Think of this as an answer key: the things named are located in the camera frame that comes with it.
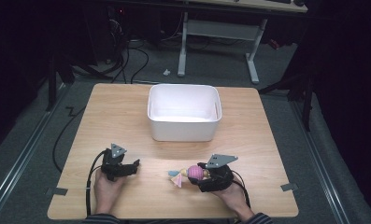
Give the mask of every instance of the striped sleeve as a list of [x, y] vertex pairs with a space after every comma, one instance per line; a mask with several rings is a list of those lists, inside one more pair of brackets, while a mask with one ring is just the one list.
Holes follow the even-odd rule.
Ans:
[[112, 215], [109, 214], [95, 214], [86, 217], [82, 223], [106, 223], [106, 224], [120, 224], [121, 222]]
[[272, 219], [264, 213], [258, 213], [250, 218], [245, 224], [273, 224]]

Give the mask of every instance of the dark background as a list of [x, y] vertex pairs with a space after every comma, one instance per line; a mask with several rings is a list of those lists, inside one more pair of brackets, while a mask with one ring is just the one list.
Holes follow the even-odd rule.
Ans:
[[[371, 206], [371, 0], [308, 1], [307, 6], [309, 16], [334, 20], [312, 22], [305, 32], [305, 21], [271, 19], [263, 43], [301, 43], [283, 78], [303, 72], [314, 80], [330, 132]], [[0, 143], [36, 98], [53, 53], [87, 64], [112, 59], [109, 24], [96, 23], [104, 21], [105, 8], [68, 1], [0, 1]], [[134, 35], [158, 44], [160, 31], [171, 34], [179, 15], [126, 8], [124, 22]], [[295, 82], [288, 89], [296, 86], [305, 88], [304, 82]]]

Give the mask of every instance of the hand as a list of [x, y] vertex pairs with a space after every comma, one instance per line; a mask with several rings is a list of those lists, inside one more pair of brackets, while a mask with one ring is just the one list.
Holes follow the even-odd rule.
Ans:
[[[237, 177], [235, 177], [234, 181], [241, 183]], [[255, 215], [246, 204], [243, 189], [237, 184], [232, 183], [227, 189], [212, 191], [211, 193], [219, 197], [229, 209], [234, 211], [242, 222], [249, 220]]]
[[94, 195], [97, 200], [96, 214], [109, 214], [121, 193], [121, 186], [126, 176], [119, 177], [115, 182], [107, 179], [101, 169], [95, 172]]

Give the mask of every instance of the black tape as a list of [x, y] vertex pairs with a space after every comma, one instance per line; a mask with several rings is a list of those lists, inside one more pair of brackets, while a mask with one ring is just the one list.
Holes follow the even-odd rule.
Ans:
[[53, 194], [57, 194], [57, 195], [65, 196], [67, 192], [68, 192], [68, 189], [48, 188], [48, 190], [46, 190], [45, 195], [46, 196], [51, 196]]
[[287, 191], [287, 190], [296, 190], [296, 189], [299, 189], [298, 185], [295, 184], [295, 183], [289, 183], [289, 184], [286, 184], [286, 185], [281, 185], [281, 189], [283, 191]]

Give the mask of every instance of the gray carpet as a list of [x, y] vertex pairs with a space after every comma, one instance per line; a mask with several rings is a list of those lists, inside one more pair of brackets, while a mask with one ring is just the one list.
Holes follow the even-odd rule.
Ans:
[[[280, 80], [296, 50], [296, 46], [274, 50], [267, 45], [261, 45], [255, 58], [261, 83], [255, 86], [250, 83], [242, 52], [248, 44], [248, 42], [239, 42], [224, 46], [218, 43], [205, 45], [200, 41], [191, 43], [191, 49], [188, 50], [187, 75], [177, 77], [179, 46], [176, 41], [165, 42], [159, 47], [133, 42], [132, 47], [140, 46], [138, 49], [144, 50], [149, 55], [147, 66], [136, 75], [135, 82], [192, 83], [261, 89]], [[125, 69], [128, 82], [130, 76], [144, 64], [147, 58], [137, 49], [130, 49], [129, 54], [129, 63]], [[101, 64], [98, 69], [104, 70], [107, 66]], [[163, 75], [165, 69], [171, 71], [169, 76]], [[117, 82], [123, 81], [122, 76], [119, 76]], [[45, 195], [45, 192], [48, 187], [55, 187], [60, 178], [52, 162], [51, 152], [63, 127], [71, 119], [68, 116], [69, 109], [66, 107], [73, 106], [74, 111], [78, 112], [87, 104], [93, 85], [97, 82], [103, 81], [93, 77], [77, 76], [76, 82], [69, 88], [69, 92], [52, 114], [47, 128], [37, 142], [34, 155], [2, 207], [0, 223], [79, 223], [78, 220], [49, 220], [47, 211], [51, 196]], [[291, 218], [277, 217], [274, 221], [275, 223], [336, 223], [333, 210], [313, 165], [303, 128], [299, 125], [299, 118], [293, 112], [293, 103], [287, 101], [284, 93], [285, 91], [274, 91], [261, 97], [287, 175], [290, 182], [296, 183], [299, 187], [293, 192], [299, 207], [299, 215]], [[0, 186], [34, 128], [45, 115], [46, 107], [47, 85], [44, 85], [38, 98], [19, 116], [15, 127], [0, 146]], [[75, 118], [58, 142], [56, 158], [61, 167], [65, 163], [80, 120], [81, 116]], [[310, 125], [311, 135], [344, 204], [349, 223], [371, 223], [371, 210], [364, 202], [363, 195], [337, 152], [316, 99], [313, 100]], [[214, 221], [226, 223], [225, 220]]]

